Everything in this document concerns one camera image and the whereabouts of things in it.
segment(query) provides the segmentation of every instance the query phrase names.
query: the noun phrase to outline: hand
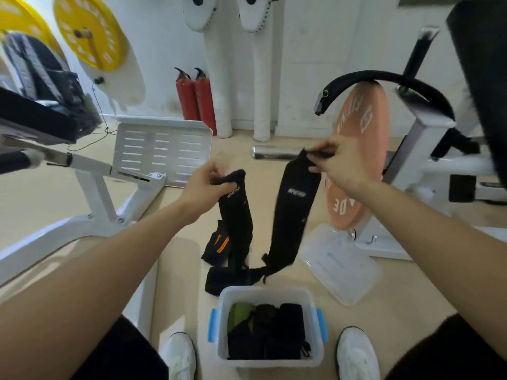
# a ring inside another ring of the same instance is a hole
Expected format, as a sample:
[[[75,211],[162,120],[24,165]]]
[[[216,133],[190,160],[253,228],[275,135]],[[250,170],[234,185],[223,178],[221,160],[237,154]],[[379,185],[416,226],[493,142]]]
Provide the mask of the hand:
[[[233,182],[212,185],[214,179],[224,176],[222,167],[213,161],[208,161],[192,173],[178,199],[184,214],[188,215],[189,224],[197,221],[200,215],[213,208],[220,197],[236,189],[237,185]]]
[[[373,181],[366,170],[356,138],[328,137],[308,149],[308,151],[312,150],[323,150],[335,154],[329,159],[321,159],[313,154],[308,154],[308,159],[317,165],[309,169],[310,172],[326,172],[331,181],[349,197],[358,198],[359,192]]]

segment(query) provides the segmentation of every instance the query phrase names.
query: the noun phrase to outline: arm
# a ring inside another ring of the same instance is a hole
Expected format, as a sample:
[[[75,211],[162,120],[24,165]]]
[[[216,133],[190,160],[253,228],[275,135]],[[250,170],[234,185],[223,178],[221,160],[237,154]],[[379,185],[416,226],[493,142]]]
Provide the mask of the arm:
[[[0,306],[5,379],[68,379],[118,319],[173,236],[210,210],[235,183],[211,185],[207,163],[181,197],[70,260]]]
[[[354,138],[335,136],[313,149],[335,152],[327,160],[308,158],[373,212],[463,318],[507,359],[507,244],[373,181]]]

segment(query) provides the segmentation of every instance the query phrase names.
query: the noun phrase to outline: yellow weight plate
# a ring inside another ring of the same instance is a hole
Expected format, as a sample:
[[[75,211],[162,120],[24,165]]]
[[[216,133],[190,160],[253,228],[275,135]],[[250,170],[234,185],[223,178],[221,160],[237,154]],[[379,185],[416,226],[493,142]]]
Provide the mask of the yellow weight plate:
[[[85,63],[105,71],[123,63],[127,39],[102,1],[55,0],[53,11],[63,38]]]
[[[23,0],[0,0],[0,36],[6,30],[19,30],[41,40],[52,50],[62,50],[44,19]]]

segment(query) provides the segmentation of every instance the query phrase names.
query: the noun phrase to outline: cable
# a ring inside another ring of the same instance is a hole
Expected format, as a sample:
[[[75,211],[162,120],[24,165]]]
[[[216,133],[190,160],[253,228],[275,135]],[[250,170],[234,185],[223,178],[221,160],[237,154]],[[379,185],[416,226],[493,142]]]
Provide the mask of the cable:
[[[118,129],[115,129],[114,131],[109,131],[109,125],[107,125],[107,121],[105,120],[104,118],[104,113],[102,113],[102,108],[100,107],[100,104],[98,103],[98,98],[97,98],[97,95],[95,94],[95,82],[92,83],[92,92],[93,92],[93,97],[95,97],[95,101],[97,102],[97,106],[98,106],[98,109],[100,110],[100,115],[102,116],[102,120],[104,121],[104,124],[105,124],[105,131],[104,132],[93,132],[93,133],[90,133],[91,135],[99,135],[99,134],[102,134],[102,133],[105,133],[104,136],[102,136],[101,138],[99,138],[98,140],[95,140],[87,145],[85,145],[84,147],[82,148],[78,148],[78,149],[71,149],[71,146],[67,146],[67,150],[69,152],[77,152],[79,150],[82,150],[82,149],[85,149],[89,146],[91,146],[92,144],[95,144],[95,143],[98,143],[100,140],[104,140],[107,135],[113,135],[113,136],[116,136],[116,133]]]

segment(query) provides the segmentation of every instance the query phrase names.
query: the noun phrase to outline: clear plastic box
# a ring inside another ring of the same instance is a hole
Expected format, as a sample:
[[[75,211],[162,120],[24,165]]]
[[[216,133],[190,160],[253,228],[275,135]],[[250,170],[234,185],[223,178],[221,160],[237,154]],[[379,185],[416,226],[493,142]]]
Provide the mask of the clear plastic box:
[[[228,360],[227,321],[232,305],[250,302],[254,305],[285,302],[300,304],[303,308],[306,341],[311,345],[310,357],[301,360]],[[304,288],[268,289],[253,286],[225,288],[219,305],[209,316],[208,341],[215,344],[220,364],[241,368],[316,367],[324,358],[324,342],[328,341],[327,326],[321,310],[315,308],[311,293]]]
[[[346,232],[328,224],[303,239],[298,257],[345,306],[355,306],[383,276],[382,268],[349,241]]]

